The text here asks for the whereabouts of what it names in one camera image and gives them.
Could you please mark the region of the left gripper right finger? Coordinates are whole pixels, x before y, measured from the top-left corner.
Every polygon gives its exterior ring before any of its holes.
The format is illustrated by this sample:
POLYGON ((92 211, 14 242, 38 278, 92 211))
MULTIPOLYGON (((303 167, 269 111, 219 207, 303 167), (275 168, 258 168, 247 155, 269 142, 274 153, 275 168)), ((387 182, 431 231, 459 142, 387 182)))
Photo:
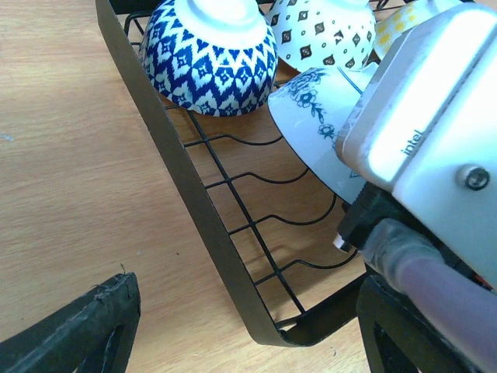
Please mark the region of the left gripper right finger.
POLYGON ((380 276, 365 278, 356 314, 372 372, 478 370, 380 276))

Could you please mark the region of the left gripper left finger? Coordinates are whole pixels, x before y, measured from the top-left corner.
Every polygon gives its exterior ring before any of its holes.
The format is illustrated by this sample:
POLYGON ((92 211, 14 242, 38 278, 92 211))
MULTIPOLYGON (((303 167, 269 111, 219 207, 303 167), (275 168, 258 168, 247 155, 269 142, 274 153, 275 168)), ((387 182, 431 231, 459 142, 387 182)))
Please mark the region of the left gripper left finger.
POLYGON ((116 274, 1 342, 1 371, 125 372, 140 317, 135 273, 116 274))

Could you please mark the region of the black wire dish rack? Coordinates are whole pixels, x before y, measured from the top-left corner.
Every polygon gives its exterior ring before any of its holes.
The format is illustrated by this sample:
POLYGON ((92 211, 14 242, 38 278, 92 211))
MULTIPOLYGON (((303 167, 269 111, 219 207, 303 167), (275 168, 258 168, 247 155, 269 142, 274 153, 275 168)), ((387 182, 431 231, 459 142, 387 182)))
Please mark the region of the black wire dish rack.
POLYGON ((332 240, 346 203, 266 108, 209 117, 160 96, 137 59, 153 1, 98 1, 100 31, 251 338, 308 347, 356 317, 365 268, 332 240))

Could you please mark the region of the blue floral bowl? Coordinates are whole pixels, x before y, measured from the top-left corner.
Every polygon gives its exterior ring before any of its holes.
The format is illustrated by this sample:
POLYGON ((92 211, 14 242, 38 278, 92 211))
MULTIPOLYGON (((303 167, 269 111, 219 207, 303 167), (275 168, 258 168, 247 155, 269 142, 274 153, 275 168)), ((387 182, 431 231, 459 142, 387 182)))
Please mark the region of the blue floral bowl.
POLYGON ((339 131, 378 68, 310 68, 269 94, 271 117, 301 161, 338 197, 351 204, 365 179, 335 151, 339 131))

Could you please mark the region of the yellow sun pattern bowl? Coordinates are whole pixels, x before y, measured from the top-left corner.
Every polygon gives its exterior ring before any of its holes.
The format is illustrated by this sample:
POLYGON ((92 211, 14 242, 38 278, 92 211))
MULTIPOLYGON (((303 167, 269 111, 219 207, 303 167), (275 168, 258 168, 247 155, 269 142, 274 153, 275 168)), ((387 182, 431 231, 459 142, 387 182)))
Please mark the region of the yellow sun pattern bowl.
POLYGON ((403 5, 376 24, 374 52, 377 57, 382 60, 394 41, 405 31, 460 3, 458 0, 417 0, 403 5))

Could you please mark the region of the white bowl black diamonds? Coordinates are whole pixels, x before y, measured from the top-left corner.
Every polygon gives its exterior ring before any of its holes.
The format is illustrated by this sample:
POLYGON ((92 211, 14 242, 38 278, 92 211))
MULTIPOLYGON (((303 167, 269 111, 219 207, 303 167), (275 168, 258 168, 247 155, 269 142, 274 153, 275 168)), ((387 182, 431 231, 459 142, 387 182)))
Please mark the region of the white bowl black diamonds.
POLYGON ((376 19, 368 1, 279 0, 266 19, 280 60, 299 72, 321 66, 359 70, 373 50, 376 19))

